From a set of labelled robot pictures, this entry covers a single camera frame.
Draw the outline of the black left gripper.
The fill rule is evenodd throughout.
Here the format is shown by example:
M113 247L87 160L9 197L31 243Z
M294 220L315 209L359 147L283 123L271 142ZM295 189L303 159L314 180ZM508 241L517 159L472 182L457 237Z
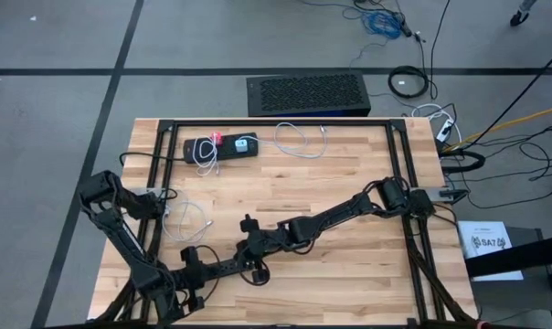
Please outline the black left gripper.
M205 286L206 281L218 278L219 266L217 264L205 264L204 271L201 265L187 265L181 270L173 270L173 288L176 292L185 292L186 300L182 302L188 307L189 312L202 309L205 306L204 298L198 296L196 291Z

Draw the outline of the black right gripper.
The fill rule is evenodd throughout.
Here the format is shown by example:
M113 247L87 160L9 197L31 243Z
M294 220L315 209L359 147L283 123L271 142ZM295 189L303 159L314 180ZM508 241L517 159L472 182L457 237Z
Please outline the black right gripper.
M256 271L239 275L247 284L267 284L271 279L271 271L265 262L265 258L277 252L293 251L292 245L285 239L285 235L279 230L257 230L249 233L245 240L236 244L237 252L234 261L239 268L243 260L259 260L261 266Z

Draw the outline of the black computer case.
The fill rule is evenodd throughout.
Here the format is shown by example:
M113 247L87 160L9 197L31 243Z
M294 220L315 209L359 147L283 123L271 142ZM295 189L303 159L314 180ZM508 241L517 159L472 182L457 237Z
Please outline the black computer case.
M250 117L366 117L371 112L363 75L326 71L246 79Z

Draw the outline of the white floor power strip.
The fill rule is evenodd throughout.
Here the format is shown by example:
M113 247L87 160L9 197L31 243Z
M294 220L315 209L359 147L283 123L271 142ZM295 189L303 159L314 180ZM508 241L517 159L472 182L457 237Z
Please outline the white floor power strip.
M453 126L454 120L447 119L441 126L440 131L437 133L436 139L442 143L446 142L451 135L451 129Z

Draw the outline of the black beam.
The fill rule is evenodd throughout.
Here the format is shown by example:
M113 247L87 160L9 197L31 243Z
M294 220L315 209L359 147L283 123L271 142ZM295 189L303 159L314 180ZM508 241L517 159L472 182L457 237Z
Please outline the black beam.
M470 277L552 265L552 238L469 258L465 263Z

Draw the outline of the grey side table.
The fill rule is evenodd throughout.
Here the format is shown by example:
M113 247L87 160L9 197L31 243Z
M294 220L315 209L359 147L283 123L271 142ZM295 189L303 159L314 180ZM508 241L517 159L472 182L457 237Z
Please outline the grey side table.
M504 231L501 238L493 235L485 238L473 237L470 244L475 248L482 248L483 252L475 251L466 260L546 239L536 228L506 227ZM493 320L494 317L489 312L496 310L517 313L544 311L552 320L552 265L470 279L475 302L483 318Z

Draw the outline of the grey leg with black caster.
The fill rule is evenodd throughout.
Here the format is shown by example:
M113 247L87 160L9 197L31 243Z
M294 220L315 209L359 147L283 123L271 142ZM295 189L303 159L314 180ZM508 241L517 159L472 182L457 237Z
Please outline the grey leg with black caster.
M530 16L531 8L537 0L522 0L517 11L510 19L510 26L517 27L523 24Z

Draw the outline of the black table frame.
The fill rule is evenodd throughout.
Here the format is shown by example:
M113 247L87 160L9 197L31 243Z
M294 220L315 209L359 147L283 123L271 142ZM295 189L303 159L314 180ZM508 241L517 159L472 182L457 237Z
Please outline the black table frame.
M256 133L257 156L187 164L185 140L211 133ZM247 238L246 214L260 228L321 213L369 182L404 178L427 191L428 218L362 216L328 229L305 255L278 252L264 260L267 284L239 275L206 281L196 291L205 307L160 326L152 301L132 292L132 310L98 322L131 271L107 239L90 314L104 327L171 328L199 324L339 324L473 329L478 326L456 227L447 218L443 177L430 124L422 118L248 118L136 121L118 175L137 195L155 193L162 216L124 219L147 252L170 271L180 251L197 247L202 270L234 258Z

